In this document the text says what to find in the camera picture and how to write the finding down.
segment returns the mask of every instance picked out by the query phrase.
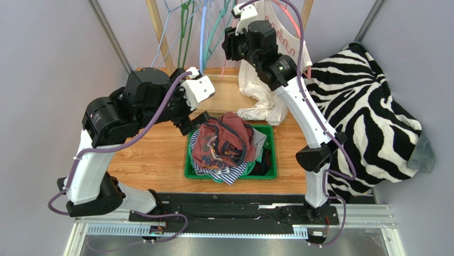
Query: white cloth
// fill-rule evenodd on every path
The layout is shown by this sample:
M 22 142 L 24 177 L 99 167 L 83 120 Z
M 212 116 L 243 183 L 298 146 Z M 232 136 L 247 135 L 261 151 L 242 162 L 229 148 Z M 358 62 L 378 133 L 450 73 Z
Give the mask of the white cloth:
M 270 0 L 256 2 L 258 17 L 260 20 L 268 20 L 277 32 L 279 53 L 289 55 L 295 63 L 298 61 L 299 39 L 291 35 L 281 24 L 273 11 Z M 305 70 L 311 66 L 311 58 L 307 51 L 306 42 L 303 47 L 301 67 Z M 237 115 L 244 120 L 266 120 L 269 125 L 279 125 L 287 116 L 287 107 L 271 92 L 257 76 L 254 67 L 242 60 L 238 74 L 238 84 L 241 94 L 252 97 L 258 102 L 251 108 L 238 109 Z

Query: blue and white striped cloth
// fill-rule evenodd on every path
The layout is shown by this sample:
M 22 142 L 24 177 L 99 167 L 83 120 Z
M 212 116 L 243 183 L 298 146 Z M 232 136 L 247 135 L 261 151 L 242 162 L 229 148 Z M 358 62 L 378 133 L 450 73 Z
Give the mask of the blue and white striped cloth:
M 191 150 L 194 150 L 194 147 L 196 145 L 196 140 L 199 137 L 200 131 L 197 129 L 189 139 L 190 145 L 191 145 Z M 194 160 L 192 160 L 194 169 L 196 171 L 197 175 L 210 175 L 211 177 L 217 179 L 217 180 L 223 180 L 225 183 L 232 185 L 237 178 L 239 178 L 246 170 L 247 163 L 244 162 L 240 164 L 239 166 L 235 167 L 228 167 L 222 170 L 216 170 L 216 169 L 203 169 L 200 168 Z

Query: wooden board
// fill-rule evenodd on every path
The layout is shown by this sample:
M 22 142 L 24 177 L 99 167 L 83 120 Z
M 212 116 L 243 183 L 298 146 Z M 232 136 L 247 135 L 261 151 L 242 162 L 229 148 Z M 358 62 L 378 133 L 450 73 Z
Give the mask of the wooden board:
M 229 69 L 226 74 L 237 74 L 235 71 Z M 224 77 L 222 81 L 216 76 L 210 78 L 216 86 L 216 94 L 206 104 L 200 105 L 209 113 L 236 111 L 239 106 L 250 107 L 255 104 L 255 100 L 239 93 L 236 76 Z M 264 121 L 250 123 L 266 124 Z M 117 152 L 108 171 L 128 186 L 158 192 L 305 193 L 305 172 L 296 162 L 295 154 L 307 143 L 291 114 L 281 125 L 274 127 L 274 140 L 278 164 L 278 177 L 275 180 L 237 180 L 233 185 L 227 185 L 212 180 L 187 179 L 184 176 L 187 137 L 181 136 L 180 130 L 170 122 L 157 124 L 139 142 Z

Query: gray floor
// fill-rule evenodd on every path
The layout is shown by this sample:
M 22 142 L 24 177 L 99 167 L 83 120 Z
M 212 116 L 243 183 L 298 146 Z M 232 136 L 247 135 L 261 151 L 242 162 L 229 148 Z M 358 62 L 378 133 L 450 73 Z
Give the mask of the gray floor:
M 331 240 L 337 234 L 331 229 Z M 99 250 L 115 249 L 140 241 L 130 236 L 87 236 L 86 243 Z M 336 244 L 317 249 L 307 246 L 306 241 L 294 239 L 235 239 L 180 237 L 162 244 L 139 244 L 111 253 L 97 253 L 86 246 L 82 254 L 92 255 L 158 255 L 158 256 L 243 256 L 243 255 L 387 255 L 380 229 L 345 229 Z

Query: wooden pole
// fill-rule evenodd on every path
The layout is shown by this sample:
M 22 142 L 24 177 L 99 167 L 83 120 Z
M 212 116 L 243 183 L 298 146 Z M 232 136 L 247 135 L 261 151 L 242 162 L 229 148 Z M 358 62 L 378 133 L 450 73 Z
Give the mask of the wooden pole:
M 148 12 L 150 13 L 151 22 L 153 22 L 153 27 L 155 28 L 156 38 L 158 42 L 161 41 L 163 38 L 163 43 L 161 44 L 161 54 L 163 57 L 169 51 L 169 45 L 167 43 L 166 36 L 164 35 L 163 23 L 161 21 L 161 16 L 159 15 L 158 5 L 156 4 L 156 0 L 145 0 L 148 7 Z M 166 64 L 166 68 L 168 72 L 172 73 L 175 70 L 175 66 L 173 65 L 172 56 L 169 54 L 167 55 L 166 59 L 164 60 Z
M 311 14 L 312 4 L 314 0 L 305 0 L 303 9 L 301 10 L 301 19 L 303 20 L 303 29 L 306 30 L 306 24 L 309 19 L 309 14 Z

